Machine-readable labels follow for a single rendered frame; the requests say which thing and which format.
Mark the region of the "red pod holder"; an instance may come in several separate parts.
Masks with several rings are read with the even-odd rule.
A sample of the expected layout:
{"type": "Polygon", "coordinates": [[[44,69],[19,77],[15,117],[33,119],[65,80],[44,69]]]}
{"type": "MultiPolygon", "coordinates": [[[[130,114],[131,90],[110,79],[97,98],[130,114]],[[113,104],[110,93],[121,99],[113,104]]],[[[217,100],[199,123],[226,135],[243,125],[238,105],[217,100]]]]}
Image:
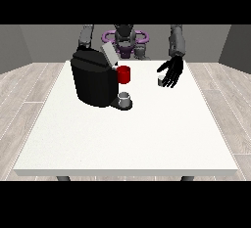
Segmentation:
{"type": "Polygon", "coordinates": [[[130,82],[130,67],[119,66],[117,68],[117,73],[118,73],[118,82],[120,84],[127,84],[130,82]]]}

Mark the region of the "small grey cup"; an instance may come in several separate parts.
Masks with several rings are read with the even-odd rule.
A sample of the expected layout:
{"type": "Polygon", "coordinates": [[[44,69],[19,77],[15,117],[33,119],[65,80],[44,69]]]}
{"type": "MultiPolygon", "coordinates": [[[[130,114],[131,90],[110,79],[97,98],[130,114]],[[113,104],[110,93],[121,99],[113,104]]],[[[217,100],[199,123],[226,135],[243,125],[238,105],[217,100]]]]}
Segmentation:
{"type": "Polygon", "coordinates": [[[121,92],[119,95],[118,95],[118,98],[119,98],[119,105],[122,107],[122,108],[126,108],[129,106],[130,104],[130,96],[127,92],[121,92]]]}

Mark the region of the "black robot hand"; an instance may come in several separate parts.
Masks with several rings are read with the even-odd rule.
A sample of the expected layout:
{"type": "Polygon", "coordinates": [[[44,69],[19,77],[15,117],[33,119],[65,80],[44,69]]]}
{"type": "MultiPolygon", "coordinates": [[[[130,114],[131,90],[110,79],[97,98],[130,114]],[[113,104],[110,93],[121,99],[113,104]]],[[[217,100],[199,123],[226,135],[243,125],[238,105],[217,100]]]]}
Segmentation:
{"type": "Polygon", "coordinates": [[[167,73],[162,80],[163,86],[174,88],[183,72],[182,56],[175,55],[170,60],[165,61],[159,68],[157,68],[157,72],[161,72],[164,69],[167,70],[167,73]]]}

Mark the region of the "pale grey machine lid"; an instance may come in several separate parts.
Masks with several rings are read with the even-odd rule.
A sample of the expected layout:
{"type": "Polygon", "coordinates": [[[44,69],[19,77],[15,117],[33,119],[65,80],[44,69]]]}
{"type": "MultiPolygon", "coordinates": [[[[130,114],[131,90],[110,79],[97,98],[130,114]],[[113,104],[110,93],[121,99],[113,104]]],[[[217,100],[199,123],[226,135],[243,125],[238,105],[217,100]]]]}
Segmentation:
{"type": "Polygon", "coordinates": [[[113,67],[119,60],[119,57],[111,42],[107,42],[101,46],[101,50],[105,55],[109,65],[113,67]]]}

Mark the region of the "black coffee machine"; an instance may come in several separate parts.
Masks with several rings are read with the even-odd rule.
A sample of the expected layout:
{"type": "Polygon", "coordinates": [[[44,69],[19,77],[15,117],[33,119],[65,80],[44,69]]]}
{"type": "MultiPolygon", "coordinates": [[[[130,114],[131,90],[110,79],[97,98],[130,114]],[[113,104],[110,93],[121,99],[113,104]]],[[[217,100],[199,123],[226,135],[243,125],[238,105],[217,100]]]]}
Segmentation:
{"type": "Polygon", "coordinates": [[[109,65],[102,52],[93,49],[76,50],[71,67],[78,98],[85,104],[98,107],[114,107],[121,111],[132,108],[132,100],[126,108],[119,105],[117,68],[109,65]]]}

